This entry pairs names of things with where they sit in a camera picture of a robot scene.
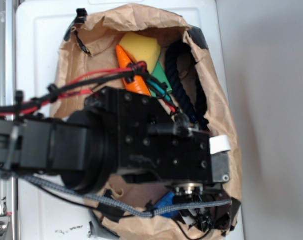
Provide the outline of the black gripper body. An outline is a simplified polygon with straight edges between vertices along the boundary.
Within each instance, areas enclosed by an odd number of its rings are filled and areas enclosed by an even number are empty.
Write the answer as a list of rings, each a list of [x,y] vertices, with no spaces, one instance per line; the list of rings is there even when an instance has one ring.
[[[111,172],[129,184],[162,184],[175,194],[222,196],[231,179],[226,135],[190,126],[145,95],[105,87],[85,100],[104,131]]]

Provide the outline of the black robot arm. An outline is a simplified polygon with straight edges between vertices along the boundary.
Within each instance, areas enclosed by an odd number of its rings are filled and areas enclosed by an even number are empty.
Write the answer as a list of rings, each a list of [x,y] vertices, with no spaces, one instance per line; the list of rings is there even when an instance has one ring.
[[[153,98],[106,87],[67,121],[0,119],[0,166],[21,175],[60,175],[80,194],[101,190],[110,176],[128,184],[161,184],[179,195],[212,194],[230,180],[229,147],[171,117]]]

